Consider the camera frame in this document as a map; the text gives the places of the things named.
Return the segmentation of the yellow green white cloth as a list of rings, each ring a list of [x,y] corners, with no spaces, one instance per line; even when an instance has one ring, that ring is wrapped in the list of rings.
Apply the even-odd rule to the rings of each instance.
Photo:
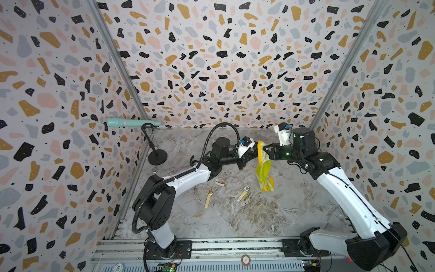
[[[274,179],[269,176],[271,170],[271,160],[267,152],[263,150],[266,144],[262,141],[257,143],[258,165],[256,168],[256,177],[259,182],[259,187],[264,192],[273,192]]]

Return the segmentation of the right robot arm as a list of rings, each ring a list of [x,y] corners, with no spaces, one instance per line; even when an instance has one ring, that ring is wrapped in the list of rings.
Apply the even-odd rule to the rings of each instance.
[[[303,255],[322,250],[338,253],[371,271],[403,247],[407,231],[399,223],[390,223],[364,198],[332,154],[320,151],[313,130],[285,126],[275,132],[280,141],[258,144],[259,158],[285,160],[305,170],[331,194],[354,229],[353,233],[339,233],[312,227],[302,232],[299,249]]]

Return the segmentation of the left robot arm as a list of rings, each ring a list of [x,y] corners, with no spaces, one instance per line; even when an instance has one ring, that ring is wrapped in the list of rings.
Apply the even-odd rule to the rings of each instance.
[[[226,126],[235,132],[236,143],[233,145],[228,138],[219,137],[212,143],[211,151],[207,151],[213,133]],[[242,170],[257,157],[258,143],[254,139],[242,138],[235,125],[227,122],[217,124],[207,135],[200,158],[191,162],[190,168],[172,176],[152,175],[148,178],[132,205],[134,216],[131,231],[134,234],[145,231],[148,242],[155,244],[165,254],[173,252],[177,238],[168,220],[176,197],[214,179],[225,165],[235,164]]]

